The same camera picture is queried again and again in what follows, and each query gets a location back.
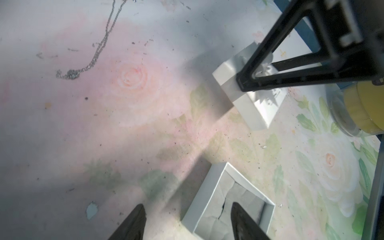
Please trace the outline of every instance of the white tissue paper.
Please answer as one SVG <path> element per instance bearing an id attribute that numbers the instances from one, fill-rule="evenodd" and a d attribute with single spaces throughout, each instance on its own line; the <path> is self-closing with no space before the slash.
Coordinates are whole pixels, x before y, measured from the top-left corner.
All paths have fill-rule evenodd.
<path id="1" fill-rule="evenodd" d="M 224 236 L 229 232 L 229 228 L 219 219 L 216 219 L 214 226 L 212 227 L 211 236 L 209 240 L 223 240 Z"/>
<path id="2" fill-rule="evenodd" d="M 265 202 L 224 171 L 195 233 L 204 240 L 234 240 L 231 222 L 233 202 L 238 202 L 259 223 Z"/>
<path id="3" fill-rule="evenodd" d="M 235 180 L 231 176 L 229 176 L 226 171 L 224 171 L 218 183 L 221 188 L 221 192 L 223 193 L 223 196 L 227 195 L 228 191 L 233 187 L 234 184 Z"/>
<path id="4" fill-rule="evenodd" d="M 212 227 L 217 218 L 215 217 L 201 217 L 199 224 L 196 227 L 195 233 L 202 239 L 209 239 Z"/>
<path id="5" fill-rule="evenodd" d="M 223 211 L 223 204 L 225 197 L 221 192 L 221 188 L 217 187 L 214 191 L 211 200 L 208 203 L 208 206 L 203 214 L 203 217 L 215 217 L 219 218 L 221 212 Z"/>

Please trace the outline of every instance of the green leaf print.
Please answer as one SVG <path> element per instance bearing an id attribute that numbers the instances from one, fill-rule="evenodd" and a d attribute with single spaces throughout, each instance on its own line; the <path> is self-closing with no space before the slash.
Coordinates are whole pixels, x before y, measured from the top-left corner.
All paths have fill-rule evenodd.
<path id="1" fill-rule="evenodd" d="M 208 147 L 204 151 L 204 156 L 210 162 L 221 162 L 226 158 L 225 137 L 222 132 L 217 132 L 210 140 Z"/>
<path id="2" fill-rule="evenodd" d="M 319 193 L 317 193 L 316 215 L 319 220 L 321 231 L 325 232 L 326 224 L 328 222 L 328 212 L 323 197 Z"/>
<path id="3" fill-rule="evenodd" d="M 303 96 L 303 100 L 302 101 L 297 101 L 297 105 L 299 106 L 299 108 L 301 108 L 301 109 L 304 109 L 304 108 L 306 108 L 306 109 L 310 109 L 309 108 L 309 102 L 308 102 L 308 100 L 307 100 L 307 98 L 306 98 L 306 96 L 304 95 Z"/>
<path id="4" fill-rule="evenodd" d="M 265 141 L 266 148 L 264 149 L 264 159 L 273 161 L 280 152 L 281 144 L 277 139 L 276 134 L 272 133 Z"/>
<path id="5" fill-rule="evenodd" d="M 273 186 L 275 187 L 275 194 L 283 190 L 283 185 L 284 185 L 283 180 L 284 180 L 284 172 L 281 165 L 279 165 L 276 167 L 275 173 L 272 178 Z"/>
<path id="6" fill-rule="evenodd" d="M 355 146 L 355 143 L 354 143 L 354 142 L 351 142 L 351 144 L 352 144 L 353 148 L 354 148 L 356 151 L 360 152 L 360 150 L 358 150 L 358 149 L 356 148 L 356 146 Z"/>
<path id="7" fill-rule="evenodd" d="M 111 163 L 103 163 L 101 160 L 92 160 L 88 164 L 84 164 L 85 172 L 89 174 L 89 182 L 104 186 L 107 189 L 112 189 L 119 185 L 121 180 L 121 174 L 119 171 L 113 171 Z"/>
<path id="8" fill-rule="evenodd" d="M 314 139 L 308 139 L 308 143 L 311 146 L 311 148 L 314 148 L 316 146 L 316 142 Z"/>
<path id="9" fill-rule="evenodd" d="M 178 161 L 189 154 L 191 150 L 192 148 L 190 146 L 174 145 L 172 147 L 161 148 L 156 157 L 164 161 Z"/>
<path id="10" fill-rule="evenodd" d="M 303 128 L 311 130 L 312 132 L 317 131 L 317 128 L 313 124 L 313 122 L 310 119 L 306 118 L 306 116 L 304 116 L 304 114 L 299 114 L 299 115 L 297 115 L 296 118 Z"/>
<path id="11" fill-rule="evenodd" d="M 328 124 L 324 120 L 321 121 L 321 124 L 323 125 L 324 131 L 328 132 Z"/>
<path id="12" fill-rule="evenodd" d="M 362 194 L 365 195 L 365 196 L 370 196 L 370 192 L 368 192 L 368 190 L 365 188 L 364 183 L 359 181 L 359 185 L 360 185 Z"/>
<path id="13" fill-rule="evenodd" d="M 241 116 L 240 113 L 230 113 L 229 114 L 229 120 L 231 120 L 234 123 L 243 123 L 243 117 Z"/>
<path id="14" fill-rule="evenodd" d="M 356 211 L 355 220 L 352 223 L 353 232 L 355 232 L 359 235 L 362 235 L 362 230 L 364 228 L 364 222 L 365 222 L 366 215 L 367 215 L 367 206 L 362 205 Z"/>
<path id="15" fill-rule="evenodd" d="M 313 211 L 314 205 L 313 205 L 313 199 L 312 199 L 311 191 L 300 180 L 299 180 L 299 187 L 300 187 L 301 196 L 304 199 L 304 203 L 305 203 L 305 206 L 307 207 L 307 210 Z"/>
<path id="16" fill-rule="evenodd" d="M 185 114 L 183 114 L 178 118 L 174 118 L 173 121 L 176 123 L 176 125 L 180 126 L 182 124 L 185 124 L 187 122 L 187 119 L 185 117 Z"/>
<path id="17" fill-rule="evenodd" d="M 369 178 L 367 167 L 365 166 L 365 163 L 361 158 L 359 159 L 359 166 L 360 166 L 362 177 L 364 179 L 364 183 L 365 183 L 364 186 L 368 190 L 368 192 L 370 192 L 371 179 Z"/>
<path id="18" fill-rule="evenodd" d="M 311 107 L 312 107 L 312 111 L 313 111 L 313 115 L 315 117 L 315 120 L 320 124 L 321 118 L 320 118 L 319 110 L 317 110 L 317 107 L 314 103 L 311 103 Z"/>
<path id="19" fill-rule="evenodd" d="M 379 152 L 376 152 L 376 150 L 374 149 L 373 150 L 373 154 L 375 156 L 375 159 L 377 159 L 379 157 Z"/>
<path id="20" fill-rule="evenodd" d="M 273 227 L 273 226 L 271 226 L 270 228 L 269 228 L 269 230 L 268 230 L 268 237 L 270 238 L 270 239 L 275 239 L 275 237 L 276 237 L 276 232 L 277 232 L 277 230 Z"/>
<path id="21" fill-rule="evenodd" d="M 337 124 L 336 124 L 335 122 L 333 122 L 333 123 L 331 124 L 331 132 L 332 132 L 333 134 L 336 134 L 336 133 L 339 132 L 339 126 L 337 126 Z"/>
<path id="22" fill-rule="evenodd" d="M 369 204 L 369 198 L 367 198 L 367 196 L 363 195 L 362 199 L 364 200 L 365 203 Z"/>
<path id="23" fill-rule="evenodd" d="M 256 159 L 252 150 L 248 147 L 245 142 L 239 139 L 232 139 L 229 141 L 229 145 L 231 146 L 231 149 L 236 154 L 236 156 L 242 159 L 243 161 L 250 161 Z"/>
<path id="24" fill-rule="evenodd" d="M 193 119 L 197 119 L 208 106 L 208 93 L 201 84 L 190 94 L 189 103 Z"/>
<path id="25" fill-rule="evenodd" d="M 310 216 L 308 215 L 308 211 L 305 208 L 300 208 L 300 216 L 303 222 L 308 222 Z"/>
<path id="26" fill-rule="evenodd" d="M 315 174 L 313 165 L 311 161 L 307 158 L 307 156 L 305 156 L 303 153 L 299 151 L 296 151 L 296 158 L 297 158 L 297 162 L 299 163 L 299 166 L 303 170 L 305 170 L 306 172 Z"/>
<path id="27" fill-rule="evenodd" d="M 173 134 L 165 133 L 165 132 L 158 132 L 157 135 L 159 137 L 161 137 L 162 139 L 166 139 L 166 140 L 170 140 L 170 139 L 175 138 L 175 136 Z"/>
<path id="28" fill-rule="evenodd" d="M 323 117 L 324 117 L 325 119 L 328 119 L 328 118 L 329 118 L 328 105 L 327 105 L 327 103 L 325 102 L 325 100 L 324 100 L 323 97 L 320 97 L 320 98 L 319 98 L 319 106 L 320 106 L 320 111 L 321 111 L 321 114 L 323 115 Z"/>
<path id="29" fill-rule="evenodd" d="M 303 220 L 301 219 L 301 215 L 300 215 L 301 210 L 297 203 L 295 194 L 290 188 L 288 188 L 288 192 L 287 192 L 287 202 L 288 202 L 289 211 L 291 212 L 292 217 L 295 221 L 296 230 L 301 236 L 303 235 Z"/>
<path id="30" fill-rule="evenodd" d="M 139 179 L 141 190 L 149 200 L 155 200 L 165 192 L 174 191 L 177 188 L 179 180 L 171 172 L 163 172 L 160 169 L 154 169 Z"/>
<path id="31" fill-rule="evenodd" d="M 365 147 L 360 147 L 360 151 L 364 153 L 370 163 L 376 165 L 377 158 L 375 158 Z"/>
<path id="32" fill-rule="evenodd" d="M 328 223 L 326 224 L 326 233 L 328 240 L 340 240 L 339 234 Z"/>

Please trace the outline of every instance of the debris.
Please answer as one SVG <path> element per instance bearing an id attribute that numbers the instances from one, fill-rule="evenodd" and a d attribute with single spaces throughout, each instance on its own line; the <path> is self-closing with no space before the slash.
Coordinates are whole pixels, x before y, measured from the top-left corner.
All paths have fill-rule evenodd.
<path id="1" fill-rule="evenodd" d="M 45 103 L 44 107 L 45 109 L 50 109 L 52 107 L 52 103 Z"/>
<path id="2" fill-rule="evenodd" d="M 38 54 L 36 54 L 36 57 L 38 57 L 38 58 L 40 58 L 40 59 L 44 59 L 41 55 L 42 55 L 43 53 L 38 53 Z"/>
<path id="3" fill-rule="evenodd" d="M 97 212 L 98 206 L 94 202 L 91 202 L 88 205 L 87 210 L 85 211 L 85 213 L 87 214 L 87 219 L 90 220 L 93 216 L 96 215 Z"/>

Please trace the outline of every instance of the silver chain necklace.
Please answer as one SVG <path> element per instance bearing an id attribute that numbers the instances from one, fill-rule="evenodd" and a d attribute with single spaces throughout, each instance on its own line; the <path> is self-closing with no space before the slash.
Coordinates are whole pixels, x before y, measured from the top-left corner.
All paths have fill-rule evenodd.
<path id="1" fill-rule="evenodd" d="M 113 0 L 112 11 L 111 11 L 111 14 L 109 15 L 109 19 L 108 19 L 107 25 L 105 27 L 105 36 L 101 40 L 99 46 L 97 47 L 95 55 L 92 58 L 92 61 L 85 68 L 82 68 L 79 70 L 73 70 L 73 69 L 69 70 L 67 72 L 67 74 L 65 74 L 64 76 L 61 75 L 61 70 L 57 70 L 57 72 L 56 72 L 57 78 L 74 80 L 80 76 L 80 73 L 88 71 L 89 69 L 91 69 L 96 64 L 96 61 L 99 58 L 101 51 L 104 49 L 105 45 L 107 44 L 108 36 L 112 32 L 112 29 L 116 23 L 116 20 L 118 19 L 119 13 L 121 12 L 121 9 L 126 2 L 127 2 L 127 0 L 122 0 L 122 4 L 121 4 L 121 6 L 120 6 L 120 8 L 116 14 L 115 20 L 113 21 L 112 26 L 108 31 L 108 25 L 109 25 L 109 22 L 111 21 L 112 14 L 113 14 L 113 11 L 115 9 L 115 3 L 116 3 L 116 0 Z"/>

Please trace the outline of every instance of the open white box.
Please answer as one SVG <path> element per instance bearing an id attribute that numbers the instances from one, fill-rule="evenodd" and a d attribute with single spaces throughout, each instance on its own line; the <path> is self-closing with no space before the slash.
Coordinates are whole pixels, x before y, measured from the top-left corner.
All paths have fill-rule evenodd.
<path id="1" fill-rule="evenodd" d="M 265 196 L 260 190 L 253 186 L 238 170 L 236 170 L 229 162 L 213 164 L 209 169 L 200 189 L 192 201 L 187 213 L 185 214 L 182 223 L 183 225 L 197 238 L 201 239 L 195 233 L 196 227 L 204 214 L 212 195 L 218 186 L 222 174 L 226 171 L 239 185 L 246 190 L 261 198 L 264 202 L 264 209 L 260 218 L 259 227 L 265 232 L 268 232 L 272 221 L 275 204 Z"/>

